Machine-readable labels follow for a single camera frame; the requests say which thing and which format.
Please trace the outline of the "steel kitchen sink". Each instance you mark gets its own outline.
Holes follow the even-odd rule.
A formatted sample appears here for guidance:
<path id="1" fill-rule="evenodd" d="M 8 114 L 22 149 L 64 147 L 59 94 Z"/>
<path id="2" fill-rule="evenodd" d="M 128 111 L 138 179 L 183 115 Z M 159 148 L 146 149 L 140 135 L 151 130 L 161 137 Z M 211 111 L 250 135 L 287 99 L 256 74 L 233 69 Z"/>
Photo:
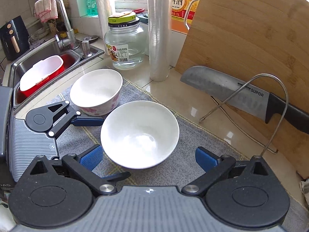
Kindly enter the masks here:
<path id="1" fill-rule="evenodd" d="M 7 86 L 14 89 L 14 110 L 19 111 L 41 93 L 76 68 L 104 54 L 104 50 L 90 45 L 85 55 L 81 41 L 69 49 L 65 40 L 56 37 L 27 52 L 11 65 Z"/>

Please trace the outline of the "white bowl pink flowers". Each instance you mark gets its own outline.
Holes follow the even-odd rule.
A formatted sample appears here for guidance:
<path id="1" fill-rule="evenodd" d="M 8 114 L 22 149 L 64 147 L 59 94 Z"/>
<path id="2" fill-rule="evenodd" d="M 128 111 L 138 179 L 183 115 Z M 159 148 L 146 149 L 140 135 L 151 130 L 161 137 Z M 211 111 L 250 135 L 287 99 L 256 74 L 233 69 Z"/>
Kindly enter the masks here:
<path id="1" fill-rule="evenodd" d="M 70 89 L 74 105 L 90 116 L 103 116 L 119 104 L 123 77 L 112 69 L 98 69 L 81 76 Z"/>

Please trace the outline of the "red and white colander basin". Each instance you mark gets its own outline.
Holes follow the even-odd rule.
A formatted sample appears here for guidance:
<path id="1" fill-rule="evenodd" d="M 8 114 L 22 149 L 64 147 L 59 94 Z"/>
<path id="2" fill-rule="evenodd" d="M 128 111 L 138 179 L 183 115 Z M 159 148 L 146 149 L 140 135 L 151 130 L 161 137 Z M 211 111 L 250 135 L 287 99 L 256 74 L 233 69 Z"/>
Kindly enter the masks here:
<path id="1" fill-rule="evenodd" d="M 21 103 L 65 70 L 64 60 L 53 55 L 35 63 L 20 79 L 17 102 Z"/>

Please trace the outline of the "sink soap dispenser pump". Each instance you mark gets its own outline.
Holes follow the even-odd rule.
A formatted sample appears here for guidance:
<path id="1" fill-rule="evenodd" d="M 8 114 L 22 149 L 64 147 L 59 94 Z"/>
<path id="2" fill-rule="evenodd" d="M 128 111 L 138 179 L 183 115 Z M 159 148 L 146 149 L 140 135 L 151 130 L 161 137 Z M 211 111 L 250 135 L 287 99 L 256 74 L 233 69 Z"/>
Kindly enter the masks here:
<path id="1" fill-rule="evenodd" d="M 88 40 L 83 40 L 81 42 L 82 50 L 83 50 L 83 59 L 89 58 L 93 55 L 90 50 L 90 42 Z"/>

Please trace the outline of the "steel sink faucet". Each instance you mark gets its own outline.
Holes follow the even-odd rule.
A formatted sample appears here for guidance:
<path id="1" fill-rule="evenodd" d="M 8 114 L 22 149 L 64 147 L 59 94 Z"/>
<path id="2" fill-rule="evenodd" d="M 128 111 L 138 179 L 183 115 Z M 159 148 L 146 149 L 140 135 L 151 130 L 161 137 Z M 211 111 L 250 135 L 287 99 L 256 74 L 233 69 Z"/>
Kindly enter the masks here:
<path id="1" fill-rule="evenodd" d="M 68 18 L 67 12 L 66 12 L 65 4 L 64 4 L 63 0 L 55 0 L 55 1 L 59 4 L 62 19 L 63 19 L 63 22 L 64 22 L 65 27 L 66 27 L 67 38 L 70 41 L 69 46 L 70 46 L 71 49 L 76 49 L 76 48 L 79 47 L 79 45 L 77 44 L 76 37 L 75 37 L 75 34 L 74 34 L 74 30 L 71 27 L 71 24 L 69 22 L 69 18 Z"/>

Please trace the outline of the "glass jar yellow-green lid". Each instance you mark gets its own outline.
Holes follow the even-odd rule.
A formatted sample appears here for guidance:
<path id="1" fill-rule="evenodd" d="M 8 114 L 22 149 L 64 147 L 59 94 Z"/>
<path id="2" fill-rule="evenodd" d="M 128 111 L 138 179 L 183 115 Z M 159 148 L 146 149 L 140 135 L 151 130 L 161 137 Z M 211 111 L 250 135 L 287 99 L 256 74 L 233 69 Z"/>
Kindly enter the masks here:
<path id="1" fill-rule="evenodd" d="M 114 13 L 107 20 L 109 30 L 104 41 L 113 66 L 129 70 L 143 62 L 147 36 L 136 13 Z"/>

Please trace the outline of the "black air fryer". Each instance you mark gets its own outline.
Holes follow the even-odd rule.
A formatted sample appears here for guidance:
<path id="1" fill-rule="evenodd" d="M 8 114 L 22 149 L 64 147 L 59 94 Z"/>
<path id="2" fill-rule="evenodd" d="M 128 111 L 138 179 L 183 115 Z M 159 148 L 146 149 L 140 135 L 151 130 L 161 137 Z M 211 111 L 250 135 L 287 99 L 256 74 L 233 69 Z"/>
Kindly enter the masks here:
<path id="1" fill-rule="evenodd" d="M 29 50 L 29 34 L 21 16 L 1 27 L 1 44 L 8 61 L 14 61 Z"/>

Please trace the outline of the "pink checked dish cloth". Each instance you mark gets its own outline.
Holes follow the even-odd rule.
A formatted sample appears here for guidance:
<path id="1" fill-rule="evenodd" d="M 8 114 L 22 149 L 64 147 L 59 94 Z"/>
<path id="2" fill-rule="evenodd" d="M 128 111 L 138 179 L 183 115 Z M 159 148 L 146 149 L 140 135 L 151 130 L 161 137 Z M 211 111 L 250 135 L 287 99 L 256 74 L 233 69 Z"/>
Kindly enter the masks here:
<path id="1" fill-rule="evenodd" d="M 56 0 L 38 0 L 35 2 L 34 10 L 35 16 L 39 18 L 42 23 L 58 18 Z"/>

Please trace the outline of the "plastic wrap roll left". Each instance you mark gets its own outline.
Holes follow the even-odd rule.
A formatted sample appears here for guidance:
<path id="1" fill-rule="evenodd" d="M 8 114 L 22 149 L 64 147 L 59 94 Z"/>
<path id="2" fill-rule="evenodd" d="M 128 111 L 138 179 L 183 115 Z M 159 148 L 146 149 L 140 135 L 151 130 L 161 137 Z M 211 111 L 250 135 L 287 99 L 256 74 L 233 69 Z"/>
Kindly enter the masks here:
<path id="1" fill-rule="evenodd" d="M 96 0 L 99 25 L 104 40 L 105 34 L 109 30 L 108 17 L 115 12 L 115 0 Z"/>

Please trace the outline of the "plastic wrap roll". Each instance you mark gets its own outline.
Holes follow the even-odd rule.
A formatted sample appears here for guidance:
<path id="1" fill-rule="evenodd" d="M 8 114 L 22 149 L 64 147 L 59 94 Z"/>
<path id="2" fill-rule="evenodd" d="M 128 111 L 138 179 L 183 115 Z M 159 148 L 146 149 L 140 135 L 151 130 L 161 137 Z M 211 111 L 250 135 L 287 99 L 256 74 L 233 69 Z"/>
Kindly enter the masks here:
<path id="1" fill-rule="evenodd" d="M 164 81 L 170 67 L 171 0 L 148 0 L 150 78 Z"/>
<path id="2" fill-rule="evenodd" d="M 99 25 L 104 40 L 105 34 L 109 30 L 108 17 L 115 12 L 115 0 L 96 0 Z"/>

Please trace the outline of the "bamboo cutting board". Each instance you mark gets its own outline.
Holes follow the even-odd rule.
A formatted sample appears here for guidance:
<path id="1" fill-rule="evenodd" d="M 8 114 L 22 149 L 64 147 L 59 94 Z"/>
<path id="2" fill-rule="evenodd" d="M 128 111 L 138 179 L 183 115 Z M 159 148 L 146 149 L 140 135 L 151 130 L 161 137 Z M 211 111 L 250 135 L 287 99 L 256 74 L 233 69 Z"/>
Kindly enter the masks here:
<path id="1" fill-rule="evenodd" d="M 199 0 L 175 66 L 203 65 L 248 81 L 308 111 L 308 1 Z"/>

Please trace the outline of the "plastic wrap roll right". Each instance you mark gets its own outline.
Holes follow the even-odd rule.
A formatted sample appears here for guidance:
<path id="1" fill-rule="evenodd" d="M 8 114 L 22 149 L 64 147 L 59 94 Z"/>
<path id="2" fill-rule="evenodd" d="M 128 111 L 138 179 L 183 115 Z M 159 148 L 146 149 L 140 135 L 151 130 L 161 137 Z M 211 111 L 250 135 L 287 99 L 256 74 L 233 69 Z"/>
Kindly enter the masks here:
<path id="1" fill-rule="evenodd" d="M 170 67 L 171 0 L 148 0 L 150 78 L 164 81 Z"/>

